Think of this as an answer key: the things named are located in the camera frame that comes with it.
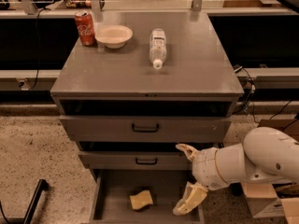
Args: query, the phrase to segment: speckled concrete floor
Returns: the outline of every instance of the speckled concrete floor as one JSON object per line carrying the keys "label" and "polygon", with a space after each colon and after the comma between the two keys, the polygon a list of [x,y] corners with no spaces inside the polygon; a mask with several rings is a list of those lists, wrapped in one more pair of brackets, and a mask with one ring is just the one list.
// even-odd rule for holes
{"label": "speckled concrete floor", "polygon": [[[269,119],[285,102],[255,106],[255,117]],[[292,119],[298,103],[291,103],[276,119]],[[240,142],[256,127],[253,116],[232,117],[224,145]],[[44,192],[33,224],[76,224],[89,221],[95,182],[81,164],[76,145],[69,141],[55,105],[0,105],[0,200],[8,217],[23,217],[44,178],[50,190]],[[286,223],[284,217],[253,219],[243,195],[230,189],[210,191],[203,202],[205,222]]]}

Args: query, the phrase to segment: yellow sponge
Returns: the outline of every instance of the yellow sponge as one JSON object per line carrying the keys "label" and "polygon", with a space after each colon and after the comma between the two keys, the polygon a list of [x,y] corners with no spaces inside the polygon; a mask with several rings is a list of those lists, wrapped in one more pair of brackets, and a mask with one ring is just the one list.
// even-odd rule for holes
{"label": "yellow sponge", "polygon": [[131,195],[130,200],[133,210],[139,210],[145,207],[146,205],[153,205],[153,201],[149,190],[143,190],[139,192],[137,195]]}

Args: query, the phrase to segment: bowl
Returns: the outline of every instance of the bowl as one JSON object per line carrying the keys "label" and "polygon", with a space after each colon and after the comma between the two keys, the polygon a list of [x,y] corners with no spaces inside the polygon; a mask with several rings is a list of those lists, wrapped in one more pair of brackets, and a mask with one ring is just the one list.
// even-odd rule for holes
{"label": "bowl", "polygon": [[95,39],[110,49],[119,49],[132,37],[130,28],[121,25],[109,25],[99,28]]}

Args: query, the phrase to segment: closed drawer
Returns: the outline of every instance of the closed drawer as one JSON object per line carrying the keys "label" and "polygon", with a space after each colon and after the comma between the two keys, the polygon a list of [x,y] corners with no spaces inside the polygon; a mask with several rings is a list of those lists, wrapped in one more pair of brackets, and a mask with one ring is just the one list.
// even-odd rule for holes
{"label": "closed drawer", "polygon": [[[186,171],[103,170],[97,177],[90,224],[204,224],[201,208],[185,216],[172,209],[192,176]],[[134,211],[130,195],[148,189],[153,205]]]}
{"label": "closed drawer", "polygon": [[223,118],[72,117],[61,122],[74,141],[222,142],[231,121]]}
{"label": "closed drawer", "polygon": [[89,169],[187,170],[192,164],[181,152],[79,152]]}

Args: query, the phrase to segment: bottle cap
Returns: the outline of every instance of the bottle cap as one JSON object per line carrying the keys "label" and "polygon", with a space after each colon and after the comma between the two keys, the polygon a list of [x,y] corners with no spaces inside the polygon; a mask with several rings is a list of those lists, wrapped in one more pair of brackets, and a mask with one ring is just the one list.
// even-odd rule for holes
{"label": "bottle cap", "polygon": [[163,62],[160,59],[154,60],[152,64],[153,64],[153,68],[155,68],[156,70],[161,69],[163,66]]}

